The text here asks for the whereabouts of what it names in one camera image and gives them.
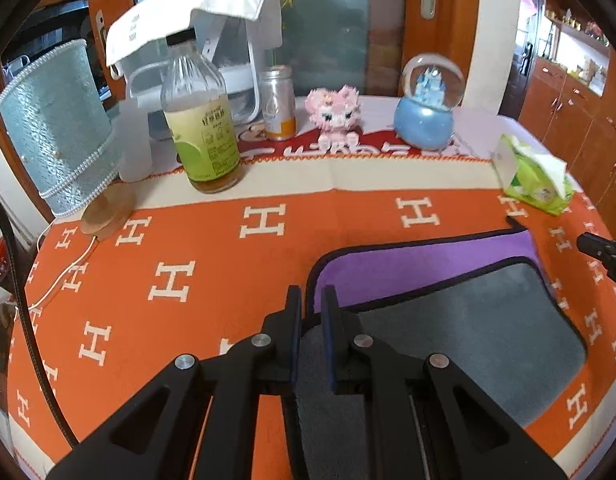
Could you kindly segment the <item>purple and grey towel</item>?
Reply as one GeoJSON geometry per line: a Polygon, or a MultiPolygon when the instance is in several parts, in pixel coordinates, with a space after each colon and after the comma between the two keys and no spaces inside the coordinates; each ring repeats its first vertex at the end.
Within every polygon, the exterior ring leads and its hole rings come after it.
{"type": "Polygon", "coordinates": [[[582,337],[557,307],[536,244],[518,222],[330,252],[309,274],[297,385],[283,404],[298,479],[374,479],[364,400],[333,393],[329,381],[321,325],[329,285],[364,333],[413,358],[445,354],[527,434],[585,362],[582,337]]]}

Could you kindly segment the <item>green tissue pack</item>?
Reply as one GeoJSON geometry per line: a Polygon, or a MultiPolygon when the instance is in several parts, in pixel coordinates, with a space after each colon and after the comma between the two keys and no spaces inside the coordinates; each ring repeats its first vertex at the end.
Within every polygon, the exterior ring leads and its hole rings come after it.
{"type": "Polygon", "coordinates": [[[505,196],[547,214],[559,216],[573,198],[567,163],[550,153],[536,151],[516,136],[501,135],[492,164],[505,196]]]}

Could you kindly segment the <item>brown wooden cabinet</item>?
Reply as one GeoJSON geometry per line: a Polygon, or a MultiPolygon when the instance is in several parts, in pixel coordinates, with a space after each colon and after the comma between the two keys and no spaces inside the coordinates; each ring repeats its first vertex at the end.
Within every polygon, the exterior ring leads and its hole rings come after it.
{"type": "Polygon", "coordinates": [[[616,52],[600,96],[537,58],[518,122],[567,163],[616,238],[616,52]]]}

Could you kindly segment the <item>orange H-pattern tablecloth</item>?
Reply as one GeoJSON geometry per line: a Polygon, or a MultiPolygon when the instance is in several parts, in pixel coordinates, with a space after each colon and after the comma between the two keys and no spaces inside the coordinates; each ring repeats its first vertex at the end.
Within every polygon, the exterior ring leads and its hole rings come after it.
{"type": "Polygon", "coordinates": [[[205,195],[180,171],[139,182],[137,208],[95,242],[55,223],[25,290],[42,373],[78,438],[176,356],[216,356],[255,333],[325,252],[529,229],[558,306],[582,334],[584,367],[529,431],[572,478],[616,434],[616,285],[576,248],[606,233],[583,194],[558,217],[504,196],[490,162],[433,156],[266,158],[205,195]]]}

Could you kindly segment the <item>blue castle snow globe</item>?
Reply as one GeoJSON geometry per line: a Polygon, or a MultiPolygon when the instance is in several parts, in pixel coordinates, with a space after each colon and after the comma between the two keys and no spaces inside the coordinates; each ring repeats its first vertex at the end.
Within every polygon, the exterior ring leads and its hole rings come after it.
{"type": "Polygon", "coordinates": [[[437,53],[421,53],[402,70],[402,93],[393,127],[406,144],[437,152],[454,132],[453,110],[463,99],[465,78],[457,64],[437,53]]]}

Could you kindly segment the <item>pink block toy figure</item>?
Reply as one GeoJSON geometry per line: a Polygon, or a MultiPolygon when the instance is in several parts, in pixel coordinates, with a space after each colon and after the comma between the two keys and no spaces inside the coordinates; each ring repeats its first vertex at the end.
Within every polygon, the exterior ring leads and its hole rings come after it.
{"type": "Polygon", "coordinates": [[[361,118],[359,90],[344,86],[338,91],[325,88],[311,90],[305,99],[309,121],[329,142],[344,142],[361,118]]]}

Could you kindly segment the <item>teal lamp with pearls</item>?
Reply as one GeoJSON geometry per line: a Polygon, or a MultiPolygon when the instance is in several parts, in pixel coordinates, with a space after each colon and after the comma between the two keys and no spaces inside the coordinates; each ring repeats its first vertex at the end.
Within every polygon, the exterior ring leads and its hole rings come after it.
{"type": "Polygon", "coordinates": [[[26,65],[0,93],[0,115],[23,167],[56,219],[105,240],[128,220],[134,198],[114,185],[122,148],[94,82],[83,39],[26,65]]]}

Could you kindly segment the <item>glass bottle yellow label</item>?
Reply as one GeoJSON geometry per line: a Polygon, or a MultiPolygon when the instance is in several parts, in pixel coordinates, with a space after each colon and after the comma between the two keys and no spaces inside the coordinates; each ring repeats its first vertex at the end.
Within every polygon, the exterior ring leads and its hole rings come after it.
{"type": "Polygon", "coordinates": [[[177,155],[197,191],[215,194],[243,177],[225,82],[188,28],[166,38],[170,60],[160,91],[177,155]]]}

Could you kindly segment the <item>small metal can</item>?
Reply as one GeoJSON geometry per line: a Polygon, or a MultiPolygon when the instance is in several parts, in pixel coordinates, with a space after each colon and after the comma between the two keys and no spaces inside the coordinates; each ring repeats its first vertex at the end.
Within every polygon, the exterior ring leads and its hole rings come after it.
{"type": "Polygon", "coordinates": [[[286,141],[297,131],[293,71],[288,65],[267,67],[259,76],[261,112],[265,136],[271,141],[286,141]]]}

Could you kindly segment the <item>white appliance with cloth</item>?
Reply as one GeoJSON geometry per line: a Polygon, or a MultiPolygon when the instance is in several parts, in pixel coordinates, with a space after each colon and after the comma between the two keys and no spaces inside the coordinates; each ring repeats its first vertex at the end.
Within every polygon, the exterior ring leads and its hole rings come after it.
{"type": "Polygon", "coordinates": [[[265,52],[280,47],[280,0],[142,0],[108,29],[106,65],[140,107],[159,110],[158,93],[172,52],[166,38],[192,28],[196,47],[224,79],[233,122],[261,112],[265,52]]]}

